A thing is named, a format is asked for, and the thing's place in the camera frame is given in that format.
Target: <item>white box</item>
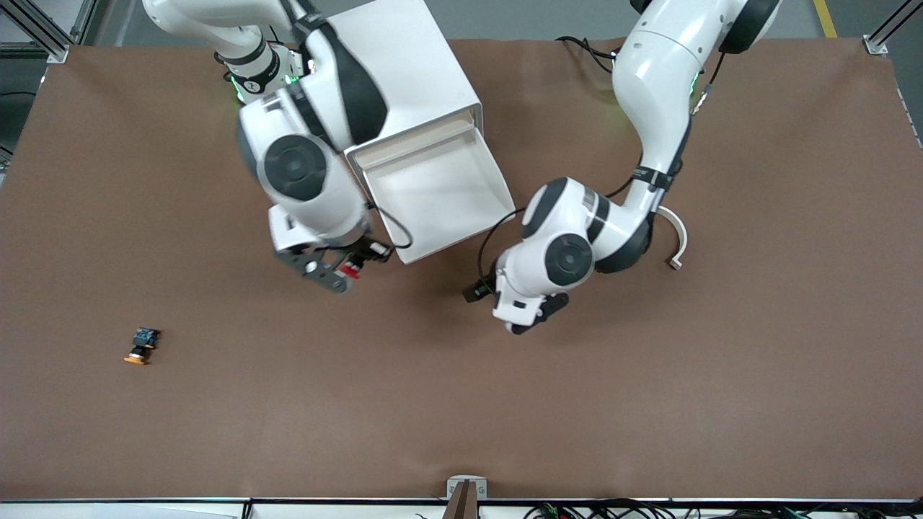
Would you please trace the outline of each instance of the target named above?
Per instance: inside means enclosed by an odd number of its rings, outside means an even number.
[[[388,103],[381,134],[345,152],[369,197],[408,227],[419,260],[513,211],[483,137],[481,101],[424,0],[375,0],[330,17]],[[382,219],[396,244],[400,228]]]

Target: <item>green led light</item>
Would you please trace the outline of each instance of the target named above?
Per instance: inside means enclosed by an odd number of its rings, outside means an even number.
[[[696,72],[695,78],[692,78],[692,84],[689,85],[689,95],[692,95],[693,93],[695,93],[695,82],[699,80],[700,73],[701,72]]]
[[[231,84],[234,85],[234,90],[237,91],[237,99],[238,99],[241,103],[246,103],[246,101],[244,101],[244,94],[241,93],[241,91],[240,91],[240,85],[237,84],[237,80],[234,79],[234,76],[231,76]]]

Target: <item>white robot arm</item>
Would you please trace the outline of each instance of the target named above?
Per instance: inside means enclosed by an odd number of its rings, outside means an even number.
[[[472,301],[497,297],[494,316],[522,333],[568,302],[593,270],[627,269],[647,250],[653,217],[681,167],[691,120],[689,85],[712,49],[737,54],[759,40],[781,0],[631,0],[641,18],[612,70],[619,105],[641,138],[641,162],[622,205],[572,178],[543,186]]]
[[[284,6],[303,17],[305,8],[290,0],[144,0],[148,17],[175,36],[204,40],[231,71],[242,103],[251,103],[304,75],[306,56],[267,43],[258,25],[291,30]]]
[[[369,236],[368,206],[339,155],[377,137],[388,106],[311,2],[144,0],[144,5],[162,29],[214,45],[245,87],[237,144],[277,204],[269,213],[277,256],[338,294],[366,261],[388,260],[393,246]],[[295,80],[280,71],[282,56],[291,51],[267,45],[257,24],[289,30],[302,54],[314,60],[313,73]]]

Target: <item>gray floor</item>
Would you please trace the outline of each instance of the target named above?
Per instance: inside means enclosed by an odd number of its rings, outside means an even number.
[[[333,15],[366,2],[316,0],[315,5]],[[628,0],[426,0],[426,4],[450,39],[553,40],[569,34],[603,40],[625,36],[638,19]],[[145,15],[140,0],[117,0],[106,17],[96,39],[99,45],[200,44],[164,34]],[[823,36],[811,0],[785,0],[769,36]]]
[[[316,0],[330,15],[367,0]],[[834,24],[844,36],[861,35],[883,21],[900,0],[829,0]],[[592,40],[628,34],[638,15],[628,0],[427,0],[447,38],[551,40],[569,34]],[[141,0],[111,0],[89,38],[96,45],[201,45],[164,33],[147,17]],[[785,0],[770,30],[775,38],[822,37],[812,0]],[[893,59],[911,113],[923,119],[923,15],[894,37]],[[35,91],[44,71],[42,60],[0,59],[0,92]],[[0,97],[0,144],[15,149],[31,107],[28,96]]]
[[[902,3],[903,0],[827,0],[840,37],[871,34]],[[923,128],[923,12],[909,19],[888,39],[887,46],[907,110],[920,130]]]

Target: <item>brown table surface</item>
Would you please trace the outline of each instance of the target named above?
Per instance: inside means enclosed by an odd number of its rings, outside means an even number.
[[[627,178],[640,145],[588,55],[452,47],[518,203]],[[729,56],[666,198],[686,266],[660,222],[522,337],[460,296],[481,236],[343,297],[274,259],[210,55],[49,69],[0,191],[0,496],[920,494],[923,153],[859,41]],[[165,330],[144,368],[138,326]]]

